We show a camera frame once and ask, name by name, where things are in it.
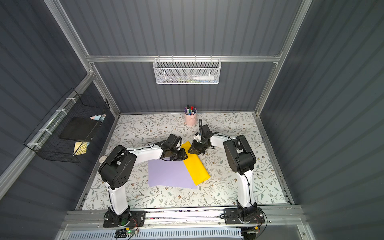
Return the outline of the yellow rectangular paper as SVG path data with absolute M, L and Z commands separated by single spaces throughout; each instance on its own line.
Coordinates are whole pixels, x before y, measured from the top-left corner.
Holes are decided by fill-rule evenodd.
M 181 145 L 181 148 L 186 151 L 186 154 L 188 158 L 184 160 L 184 164 L 194 182 L 194 184 L 197 186 L 206 180 L 210 179 L 210 175 L 206 168 L 204 167 L 202 161 L 198 157 L 198 155 L 190 154 L 188 152 L 189 148 L 191 147 L 191 143 L 189 141 L 185 142 Z

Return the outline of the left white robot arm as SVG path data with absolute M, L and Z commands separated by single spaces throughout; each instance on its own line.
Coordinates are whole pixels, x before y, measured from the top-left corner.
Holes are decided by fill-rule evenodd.
M 170 134 L 166 140 L 146 147 L 128 149 L 118 145 L 102 160 L 98 172 L 107 186 L 110 209 L 115 215 L 120 216 L 129 209 L 125 185 L 134 167 L 151 160 L 184 161 L 188 155 L 181 145 L 182 138 Z

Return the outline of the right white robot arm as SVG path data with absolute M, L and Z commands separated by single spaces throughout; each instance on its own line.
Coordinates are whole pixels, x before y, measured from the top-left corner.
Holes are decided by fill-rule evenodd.
M 199 120 L 199 132 L 195 134 L 188 153 L 205 154 L 208 149 L 221 148 L 225 151 L 231 170 L 240 180 L 238 186 L 238 210 L 244 215 L 256 210 L 257 203 L 252 193 L 252 177 L 257 158 L 246 137 L 239 135 L 231 138 L 218 132 L 212 132 L 208 125 Z

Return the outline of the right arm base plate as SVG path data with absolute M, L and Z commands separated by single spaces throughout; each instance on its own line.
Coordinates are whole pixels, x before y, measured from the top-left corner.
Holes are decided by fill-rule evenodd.
M 219 216 L 224 220 L 226 225 L 239 225 L 239 224 L 253 224 L 260 226 L 266 222 L 265 215 L 262 213 L 261 208 L 227 208 Z

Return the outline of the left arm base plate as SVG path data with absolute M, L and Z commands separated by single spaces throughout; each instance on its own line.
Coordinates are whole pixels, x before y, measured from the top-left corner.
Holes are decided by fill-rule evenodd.
M 134 228 L 141 227 L 146 218 L 146 211 L 125 210 L 121 215 L 117 215 L 111 207 L 108 208 L 103 219 L 104 228 Z

